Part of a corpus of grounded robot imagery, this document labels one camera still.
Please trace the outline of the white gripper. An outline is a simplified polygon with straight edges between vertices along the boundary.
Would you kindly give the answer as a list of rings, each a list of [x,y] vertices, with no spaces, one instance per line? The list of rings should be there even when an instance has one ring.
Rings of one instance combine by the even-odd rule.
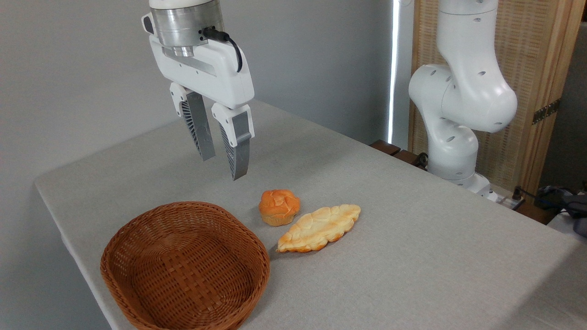
[[[241,71],[237,72],[238,60],[232,44],[210,40],[196,46],[192,57],[181,57],[161,45],[154,35],[149,40],[159,70],[172,81],[170,92],[176,113],[184,119],[203,161],[216,154],[205,96],[218,102],[211,110],[220,125],[233,180],[246,175],[250,140],[255,136],[251,109],[246,103],[255,92],[245,56]]]

